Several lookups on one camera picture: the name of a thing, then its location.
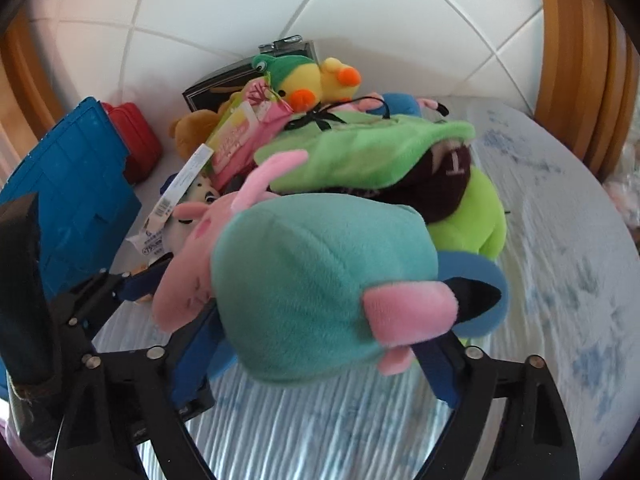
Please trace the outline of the lime green blue-eared plush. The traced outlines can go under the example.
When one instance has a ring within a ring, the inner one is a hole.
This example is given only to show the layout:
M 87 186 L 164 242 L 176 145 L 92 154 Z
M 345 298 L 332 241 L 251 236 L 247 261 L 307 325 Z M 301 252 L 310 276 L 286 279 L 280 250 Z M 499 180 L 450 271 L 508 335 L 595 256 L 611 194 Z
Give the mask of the lime green blue-eared plush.
M 473 166 L 459 205 L 445 219 L 427 226 L 437 250 L 445 254 L 443 278 L 463 276 L 485 281 L 501 298 L 479 318 L 454 328 L 462 340 L 480 338 L 495 330 L 509 309 L 509 285 L 497 260 L 506 244 L 506 212 L 498 192 L 484 172 Z

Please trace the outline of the wooden door frame left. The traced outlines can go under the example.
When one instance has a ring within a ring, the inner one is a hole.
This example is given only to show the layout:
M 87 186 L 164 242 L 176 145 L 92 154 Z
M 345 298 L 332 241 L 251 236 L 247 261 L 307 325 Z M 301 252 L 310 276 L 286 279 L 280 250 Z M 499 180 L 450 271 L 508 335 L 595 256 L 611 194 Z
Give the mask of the wooden door frame left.
M 1 132 L 22 159 L 64 115 L 21 8 L 1 35 Z

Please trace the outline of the metal clip on box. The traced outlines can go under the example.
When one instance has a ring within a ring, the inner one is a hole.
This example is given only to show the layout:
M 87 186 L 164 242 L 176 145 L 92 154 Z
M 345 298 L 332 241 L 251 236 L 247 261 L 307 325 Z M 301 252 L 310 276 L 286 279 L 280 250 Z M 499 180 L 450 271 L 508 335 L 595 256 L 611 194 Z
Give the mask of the metal clip on box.
M 300 35 L 286 36 L 271 42 L 268 44 L 260 44 L 258 51 L 260 54 L 274 55 L 276 52 L 286 52 L 292 49 L 298 49 L 303 43 L 304 38 Z

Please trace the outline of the pink pig plush teal hat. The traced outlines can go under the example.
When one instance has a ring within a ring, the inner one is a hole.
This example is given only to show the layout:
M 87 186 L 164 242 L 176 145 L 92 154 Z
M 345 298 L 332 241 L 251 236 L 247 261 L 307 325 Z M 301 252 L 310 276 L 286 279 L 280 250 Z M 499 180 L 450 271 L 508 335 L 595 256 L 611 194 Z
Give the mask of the pink pig plush teal hat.
M 209 302 L 250 376 L 298 385 L 373 362 L 399 374 L 411 348 L 462 317 L 422 217 L 346 194 L 279 196 L 271 183 L 307 161 L 272 155 L 215 203 L 182 204 L 198 222 L 160 281 L 154 320 L 174 332 Z

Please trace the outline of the dark brown knit cloth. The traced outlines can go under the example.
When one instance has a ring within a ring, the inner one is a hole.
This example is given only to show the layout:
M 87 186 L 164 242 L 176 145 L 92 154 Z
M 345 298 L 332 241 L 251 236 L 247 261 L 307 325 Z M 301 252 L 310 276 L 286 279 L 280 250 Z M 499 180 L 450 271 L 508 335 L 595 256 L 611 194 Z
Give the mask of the dark brown knit cloth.
M 462 141 L 439 141 L 395 184 L 378 190 L 340 188 L 340 192 L 410 206 L 427 224 L 435 223 L 459 206 L 471 177 L 471 162 L 470 149 Z

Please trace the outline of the yellow duck green hat plush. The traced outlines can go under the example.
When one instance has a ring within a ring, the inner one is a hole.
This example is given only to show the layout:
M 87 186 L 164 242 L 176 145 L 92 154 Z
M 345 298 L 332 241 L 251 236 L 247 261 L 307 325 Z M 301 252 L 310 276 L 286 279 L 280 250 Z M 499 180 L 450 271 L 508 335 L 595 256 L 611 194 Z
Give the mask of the yellow duck green hat plush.
M 271 91 L 294 113 L 350 101 L 361 84 L 358 70 L 338 58 L 317 63 L 305 55 L 258 54 L 252 67 L 266 77 Z

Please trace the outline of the wooden door frame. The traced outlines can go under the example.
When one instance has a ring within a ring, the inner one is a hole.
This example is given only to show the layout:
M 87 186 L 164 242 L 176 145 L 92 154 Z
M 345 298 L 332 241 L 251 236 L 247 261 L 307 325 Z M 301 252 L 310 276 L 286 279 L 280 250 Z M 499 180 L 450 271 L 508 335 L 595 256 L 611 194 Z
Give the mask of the wooden door frame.
M 639 89 L 631 0 L 542 0 L 544 56 L 535 120 L 599 180 L 613 173 Z
M 64 115 L 21 8 L 1 35 L 1 132 L 22 159 Z

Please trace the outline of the wooden door frame right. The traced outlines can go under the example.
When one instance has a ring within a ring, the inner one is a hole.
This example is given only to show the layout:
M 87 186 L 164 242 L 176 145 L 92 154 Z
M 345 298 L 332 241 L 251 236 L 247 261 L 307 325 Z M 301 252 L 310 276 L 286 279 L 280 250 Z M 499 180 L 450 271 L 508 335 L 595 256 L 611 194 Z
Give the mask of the wooden door frame right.
M 613 173 L 639 89 L 631 0 L 542 0 L 544 56 L 535 120 L 599 180 Z

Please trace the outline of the pink green gift bag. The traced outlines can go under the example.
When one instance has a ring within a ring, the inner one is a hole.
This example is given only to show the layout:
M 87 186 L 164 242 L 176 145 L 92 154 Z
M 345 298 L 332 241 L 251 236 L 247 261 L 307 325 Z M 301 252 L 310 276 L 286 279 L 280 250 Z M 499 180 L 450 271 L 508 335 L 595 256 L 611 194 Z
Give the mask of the pink green gift bag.
M 234 94 L 206 145 L 213 151 L 205 166 L 217 191 L 254 166 L 254 154 L 277 136 L 292 118 L 292 108 L 269 85 L 269 79 L 250 80 Z

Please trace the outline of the brown teddy bear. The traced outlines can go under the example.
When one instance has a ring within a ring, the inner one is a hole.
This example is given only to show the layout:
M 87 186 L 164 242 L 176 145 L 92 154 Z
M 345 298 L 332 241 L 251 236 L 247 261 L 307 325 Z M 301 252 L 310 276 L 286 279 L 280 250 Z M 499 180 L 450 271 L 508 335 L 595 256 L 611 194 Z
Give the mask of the brown teddy bear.
M 175 150 L 185 162 L 204 144 L 220 122 L 220 115 L 212 110 L 197 110 L 186 114 L 169 127 Z

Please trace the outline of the red plastic basket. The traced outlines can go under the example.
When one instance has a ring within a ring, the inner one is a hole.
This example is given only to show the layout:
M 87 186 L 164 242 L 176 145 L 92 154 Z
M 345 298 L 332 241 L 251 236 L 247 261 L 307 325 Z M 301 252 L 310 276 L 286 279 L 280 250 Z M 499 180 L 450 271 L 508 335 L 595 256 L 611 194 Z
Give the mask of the red plastic basket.
M 163 147 L 149 123 L 133 102 L 119 106 L 102 103 L 129 155 L 126 157 L 124 176 L 129 184 L 146 180 L 163 156 Z

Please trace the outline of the white long toothpaste box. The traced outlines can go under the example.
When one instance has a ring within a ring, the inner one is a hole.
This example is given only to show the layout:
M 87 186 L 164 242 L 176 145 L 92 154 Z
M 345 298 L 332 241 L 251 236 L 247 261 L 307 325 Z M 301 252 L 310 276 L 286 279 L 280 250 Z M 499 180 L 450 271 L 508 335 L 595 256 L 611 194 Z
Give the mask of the white long toothpaste box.
M 163 246 L 164 226 L 179 200 L 183 198 L 193 181 L 201 174 L 213 154 L 214 151 L 211 148 L 201 144 L 176 174 L 166 191 L 160 194 L 160 198 L 144 220 L 139 232 L 128 238 L 128 242 L 133 244 L 143 257 L 157 258 L 165 253 Z

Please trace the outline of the black box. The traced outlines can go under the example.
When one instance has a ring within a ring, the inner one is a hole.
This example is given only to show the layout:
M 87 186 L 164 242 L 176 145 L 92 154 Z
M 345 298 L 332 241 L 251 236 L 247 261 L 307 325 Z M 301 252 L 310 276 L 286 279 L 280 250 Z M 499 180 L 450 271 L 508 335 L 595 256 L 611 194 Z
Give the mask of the black box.
M 314 43 L 305 39 L 298 49 L 276 52 L 273 56 L 288 54 L 306 55 L 314 61 L 317 59 Z M 215 70 L 184 90 L 182 96 L 190 112 L 197 110 L 216 112 L 232 93 L 241 91 L 251 79 L 258 77 L 260 73 L 252 67 L 252 59 L 251 56 L 243 58 L 239 62 Z

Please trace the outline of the green cloth hat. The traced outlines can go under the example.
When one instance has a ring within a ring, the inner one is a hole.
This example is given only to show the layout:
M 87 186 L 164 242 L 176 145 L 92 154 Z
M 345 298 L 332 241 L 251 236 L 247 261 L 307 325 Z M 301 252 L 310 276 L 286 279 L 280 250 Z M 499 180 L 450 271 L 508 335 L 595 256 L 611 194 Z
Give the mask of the green cloth hat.
M 389 118 L 358 112 L 338 112 L 326 128 L 312 120 L 280 132 L 254 154 L 258 166 L 274 154 L 308 153 L 306 164 L 271 183 L 279 194 L 326 188 L 377 190 L 399 182 L 436 143 L 475 138 L 468 122 L 429 122 L 422 117 Z

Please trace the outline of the blue plastic storage crate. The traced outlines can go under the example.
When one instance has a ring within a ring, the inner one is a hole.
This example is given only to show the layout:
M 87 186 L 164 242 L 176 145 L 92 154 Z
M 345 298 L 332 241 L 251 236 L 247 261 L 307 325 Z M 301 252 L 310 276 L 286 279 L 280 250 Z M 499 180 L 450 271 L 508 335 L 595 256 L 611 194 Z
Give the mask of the blue plastic storage crate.
M 102 103 L 81 101 L 15 168 L 1 189 L 1 211 L 38 196 L 38 266 L 52 299 L 111 266 L 141 208 L 124 176 L 129 152 Z

